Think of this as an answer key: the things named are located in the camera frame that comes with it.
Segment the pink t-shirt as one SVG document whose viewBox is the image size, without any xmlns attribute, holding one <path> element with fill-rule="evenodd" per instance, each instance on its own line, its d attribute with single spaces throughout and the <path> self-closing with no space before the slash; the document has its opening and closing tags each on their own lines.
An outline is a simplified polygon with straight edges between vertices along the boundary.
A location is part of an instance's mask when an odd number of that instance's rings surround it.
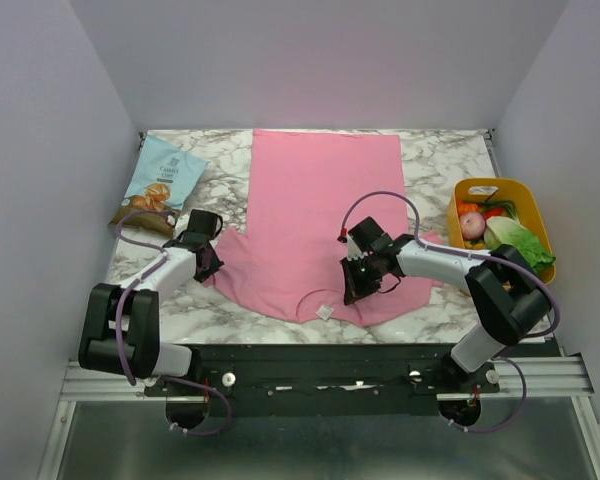
<svg viewBox="0 0 600 480">
<path fill-rule="evenodd" d="M 245 231 L 229 226 L 219 236 L 224 264 L 206 283 L 243 308 L 297 323 L 330 313 L 364 327 L 420 309 L 430 279 L 388 277 L 379 293 L 343 302 L 341 226 L 372 217 L 392 237 L 407 232 L 405 193 L 396 135 L 257 130 Z"/>
</svg>

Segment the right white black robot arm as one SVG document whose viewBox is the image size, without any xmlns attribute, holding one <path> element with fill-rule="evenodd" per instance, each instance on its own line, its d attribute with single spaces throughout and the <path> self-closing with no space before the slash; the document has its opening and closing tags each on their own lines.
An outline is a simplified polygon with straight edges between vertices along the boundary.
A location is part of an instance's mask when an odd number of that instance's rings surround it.
<svg viewBox="0 0 600 480">
<path fill-rule="evenodd" d="M 454 392 L 473 384 L 485 363 L 517 345 L 553 309 L 544 283 L 510 245 L 470 252 L 414 234 L 393 238 L 371 217 L 343 228 L 338 240 L 347 245 L 340 261 L 346 305 L 378 294 L 387 275 L 427 278 L 469 293 L 479 323 L 445 354 L 439 370 Z"/>
</svg>

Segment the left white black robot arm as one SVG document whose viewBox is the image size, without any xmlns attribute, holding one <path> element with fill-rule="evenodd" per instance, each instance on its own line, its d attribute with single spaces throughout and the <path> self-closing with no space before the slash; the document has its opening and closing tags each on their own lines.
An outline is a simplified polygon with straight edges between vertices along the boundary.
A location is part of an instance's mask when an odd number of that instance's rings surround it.
<svg viewBox="0 0 600 480">
<path fill-rule="evenodd" d="M 223 227 L 222 217 L 204 210 L 189 215 L 186 228 L 164 245 L 133 240 L 116 226 L 118 239 L 151 248 L 157 257 L 119 284 L 99 283 L 90 292 L 78 351 L 79 365 L 87 370 L 124 376 L 134 385 L 138 379 L 167 377 L 181 395 L 194 393 L 202 380 L 192 364 L 190 348 L 160 340 L 160 306 L 189 280 L 204 283 L 223 266 L 212 242 Z"/>
</svg>

